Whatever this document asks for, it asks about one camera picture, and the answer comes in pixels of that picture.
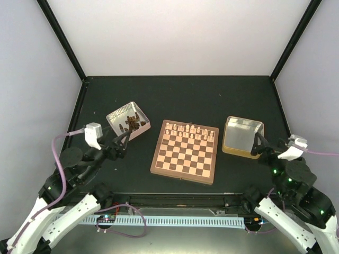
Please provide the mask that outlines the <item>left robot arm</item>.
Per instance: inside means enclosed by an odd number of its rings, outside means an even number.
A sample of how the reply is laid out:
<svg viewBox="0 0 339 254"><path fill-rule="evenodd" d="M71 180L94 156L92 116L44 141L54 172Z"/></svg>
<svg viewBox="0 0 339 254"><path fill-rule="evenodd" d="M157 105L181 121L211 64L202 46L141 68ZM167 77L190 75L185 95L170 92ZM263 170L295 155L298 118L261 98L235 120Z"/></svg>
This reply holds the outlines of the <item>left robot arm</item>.
<svg viewBox="0 0 339 254"><path fill-rule="evenodd" d="M96 185L66 214L54 221L101 169L105 160L124 158L131 131L113 138L111 127L91 123L76 131L61 134L56 140L83 134L89 149L82 152L70 147L61 154L53 151L56 171L49 176L35 201L33 209L11 238L1 240L1 253L50 253L52 248L82 219L113 207L113 193L104 183Z"/></svg>

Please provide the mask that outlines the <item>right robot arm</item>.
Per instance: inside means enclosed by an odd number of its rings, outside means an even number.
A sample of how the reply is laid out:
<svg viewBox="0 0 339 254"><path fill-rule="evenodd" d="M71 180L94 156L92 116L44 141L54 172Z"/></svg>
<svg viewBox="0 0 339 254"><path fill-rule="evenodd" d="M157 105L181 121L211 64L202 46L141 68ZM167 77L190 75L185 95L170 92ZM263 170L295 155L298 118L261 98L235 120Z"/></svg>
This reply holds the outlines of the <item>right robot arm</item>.
<svg viewBox="0 0 339 254"><path fill-rule="evenodd" d="M300 226L281 210L269 194L263 195L251 186L241 199L242 210L257 213L284 234L300 253L338 253L338 218L330 198L316 189L316 175L303 158L309 152L307 140L291 135L288 142L271 145L255 133L251 155L269 167L273 188L283 205L306 225Z"/></svg>

